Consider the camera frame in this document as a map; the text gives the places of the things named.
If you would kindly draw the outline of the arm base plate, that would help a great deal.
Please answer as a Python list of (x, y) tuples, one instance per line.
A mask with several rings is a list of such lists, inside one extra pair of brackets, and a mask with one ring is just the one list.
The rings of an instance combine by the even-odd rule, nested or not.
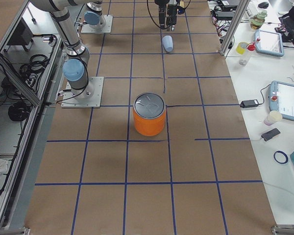
[(84, 14), (85, 24), (82, 26), (82, 34), (110, 33), (112, 29), (113, 15)]
[(104, 77), (90, 77), (86, 89), (78, 95), (81, 91), (73, 90), (64, 93), (61, 102), (62, 108), (100, 108), (101, 96), (104, 84)]

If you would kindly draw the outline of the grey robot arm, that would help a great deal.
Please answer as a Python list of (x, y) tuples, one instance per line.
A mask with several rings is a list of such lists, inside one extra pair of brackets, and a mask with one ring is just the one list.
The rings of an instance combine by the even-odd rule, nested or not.
[(39, 10), (50, 14), (65, 45), (68, 60), (63, 64), (63, 74), (71, 87), (72, 95), (64, 100), (77, 99), (78, 103), (83, 99), (88, 100), (94, 94), (94, 86), (91, 85), (87, 70), (90, 54), (77, 33), (67, 7), (85, 4), (88, 9), (84, 13), (86, 24), (99, 30), (106, 25), (102, 14), (102, 1), (32, 0), (31, 3)]
[(86, 3), (87, 11), (84, 13), (84, 20), (92, 28), (102, 28), (106, 20), (102, 15), (102, 0)]

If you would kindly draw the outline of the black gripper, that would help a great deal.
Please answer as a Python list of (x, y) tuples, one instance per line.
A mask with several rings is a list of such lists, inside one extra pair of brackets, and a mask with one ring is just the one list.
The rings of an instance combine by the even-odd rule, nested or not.
[(166, 31), (174, 31), (177, 21), (177, 1), (158, 0), (157, 5), (160, 28)]

